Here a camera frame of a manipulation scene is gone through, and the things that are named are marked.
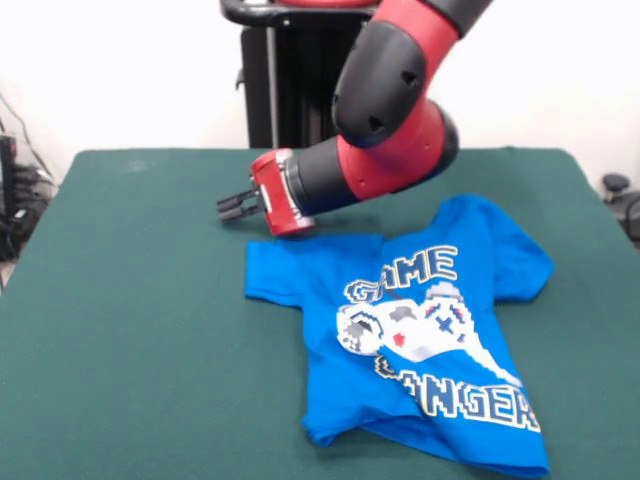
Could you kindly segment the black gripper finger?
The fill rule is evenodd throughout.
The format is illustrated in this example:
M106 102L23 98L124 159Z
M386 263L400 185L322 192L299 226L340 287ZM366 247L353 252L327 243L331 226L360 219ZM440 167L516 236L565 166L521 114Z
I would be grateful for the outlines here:
M236 208L241 208L246 201L250 199L254 199L255 195L256 195L256 190L249 189L244 192L240 192L238 194L234 194L230 197L217 201L216 208L218 210L233 210Z
M250 217L262 212L262 204L260 202L245 202L241 208L233 210L219 210L219 220L222 224L230 224L244 218Z

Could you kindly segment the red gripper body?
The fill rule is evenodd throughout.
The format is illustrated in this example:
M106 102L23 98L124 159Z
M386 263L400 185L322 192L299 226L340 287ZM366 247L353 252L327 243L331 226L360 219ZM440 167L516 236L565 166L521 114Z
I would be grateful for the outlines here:
M291 194L286 167L294 158L289 148L268 151L250 166L252 181L262 199L267 225L276 237L289 236L308 230L315 221L305 216Z

